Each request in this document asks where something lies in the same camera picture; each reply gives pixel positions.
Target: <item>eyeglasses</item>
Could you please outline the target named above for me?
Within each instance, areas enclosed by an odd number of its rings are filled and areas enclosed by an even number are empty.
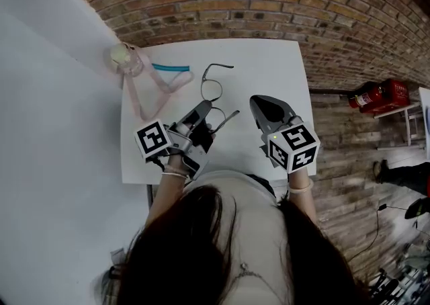
[[[203,73],[202,83],[200,85],[200,93],[202,94],[203,99],[205,99],[206,101],[211,101],[213,103],[217,99],[221,98],[221,96],[222,96],[222,85],[218,81],[206,78],[206,75],[208,74],[208,71],[209,71],[210,67],[212,67],[212,66],[221,66],[221,67],[225,67],[227,69],[233,69],[234,66],[224,65],[224,64],[215,64],[214,63],[214,64],[210,64],[208,67],[206,67],[206,70]],[[209,93],[214,93],[215,96],[212,99],[208,99],[208,97],[210,97]],[[234,116],[239,114],[239,111],[236,110],[231,115],[229,115],[229,117],[226,117],[226,114],[220,108],[212,107],[212,109],[219,110],[222,113],[222,115],[224,116],[224,120],[218,125],[218,127],[215,130],[210,131],[211,134],[215,134],[222,127],[224,127],[224,125],[227,123],[227,121],[229,121],[231,118],[233,118]]]

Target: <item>white table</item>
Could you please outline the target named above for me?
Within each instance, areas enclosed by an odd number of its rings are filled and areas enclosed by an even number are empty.
[[[205,68],[212,62],[234,65],[233,69],[212,67],[208,78],[221,82],[224,93],[214,103],[226,115],[240,114],[216,134],[209,150],[210,162],[205,171],[232,169],[254,173],[269,181],[286,178],[280,167],[273,168],[259,148],[261,131],[257,129],[249,108],[252,95],[269,95],[286,101],[297,115],[313,125],[308,83],[297,42],[264,39],[219,39],[178,42],[143,48],[153,63],[189,65],[195,79],[174,93],[158,117],[165,124],[178,121],[202,98],[200,82]],[[124,82],[121,113],[121,164],[124,183],[159,184],[161,169],[145,164],[134,141],[133,131],[142,122],[132,110]],[[315,162],[308,172],[315,175]]]

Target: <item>long dark hair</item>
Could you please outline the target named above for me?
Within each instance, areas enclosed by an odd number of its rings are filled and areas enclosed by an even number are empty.
[[[286,198],[278,208],[288,235],[286,273],[291,274],[294,305],[367,304],[340,252],[308,216]],[[221,216],[215,187],[183,195],[134,239],[116,304],[220,304],[231,287],[236,211],[225,247],[217,244]]]

